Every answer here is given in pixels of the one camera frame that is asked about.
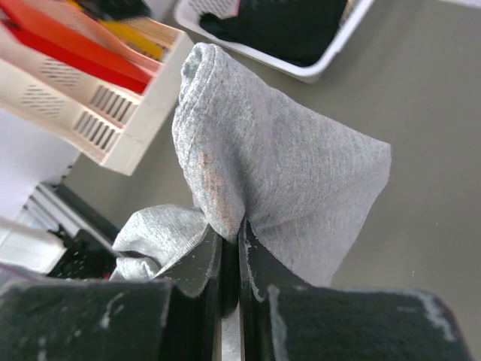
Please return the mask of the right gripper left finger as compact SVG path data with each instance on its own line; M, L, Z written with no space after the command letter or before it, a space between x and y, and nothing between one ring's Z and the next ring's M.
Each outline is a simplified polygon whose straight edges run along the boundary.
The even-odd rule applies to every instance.
M151 281L43 281L1 291L3 360L218 360L222 241Z

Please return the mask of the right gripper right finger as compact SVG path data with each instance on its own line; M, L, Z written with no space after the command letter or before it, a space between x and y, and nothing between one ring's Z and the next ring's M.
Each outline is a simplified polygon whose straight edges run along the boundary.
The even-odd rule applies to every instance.
M245 360L469 360L453 313L421 290L314 287L244 220L237 238Z

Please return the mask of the grey t shirt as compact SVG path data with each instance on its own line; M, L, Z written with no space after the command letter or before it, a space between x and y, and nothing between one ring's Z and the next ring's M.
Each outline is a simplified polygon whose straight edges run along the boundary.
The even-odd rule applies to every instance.
M171 134L194 208L135 212L113 244L113 277L166 272L207 227L234 241L242 220L285 267L327 286L389 179L389 144L268 86L213 44L182 67Z

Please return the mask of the white plastic file organizer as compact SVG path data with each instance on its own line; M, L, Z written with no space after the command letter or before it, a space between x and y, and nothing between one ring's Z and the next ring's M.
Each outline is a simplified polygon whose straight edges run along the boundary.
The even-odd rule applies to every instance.
M179 30L161 61L153 60L78 10L70 1L24 1L152 76L143 93L108 83L22 45L1 10L1 107L75 146L97 164L130 175L162 128L180 91L193 43Z

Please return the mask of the black t shirt with print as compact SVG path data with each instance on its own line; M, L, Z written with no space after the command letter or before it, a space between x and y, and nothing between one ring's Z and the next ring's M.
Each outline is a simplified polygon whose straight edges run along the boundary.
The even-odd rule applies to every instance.
M307 67L334 39L346 6L344 0L240 1L236 16L202 14L199 25L222 41Z

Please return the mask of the white plastic laundry basket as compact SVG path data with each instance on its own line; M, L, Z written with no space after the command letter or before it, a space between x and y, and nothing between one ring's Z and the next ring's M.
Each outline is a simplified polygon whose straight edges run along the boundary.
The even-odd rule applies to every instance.
M371 1L179 1L184 28L304 83L345 47Z

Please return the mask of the red plastic folder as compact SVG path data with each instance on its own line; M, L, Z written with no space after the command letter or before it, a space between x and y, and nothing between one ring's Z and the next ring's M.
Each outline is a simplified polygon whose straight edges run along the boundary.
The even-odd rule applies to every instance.
M22 45L93 77L141 94L152 76L121 55L68 28L24 1L2 1L6 29Z

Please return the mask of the orange plastic folder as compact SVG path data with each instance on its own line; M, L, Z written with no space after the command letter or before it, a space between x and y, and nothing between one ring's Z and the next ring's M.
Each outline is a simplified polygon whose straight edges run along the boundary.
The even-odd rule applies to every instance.
M158 62L178 36L175 28L153 20L150 7L142 0L70 1L69 4L133 50Z

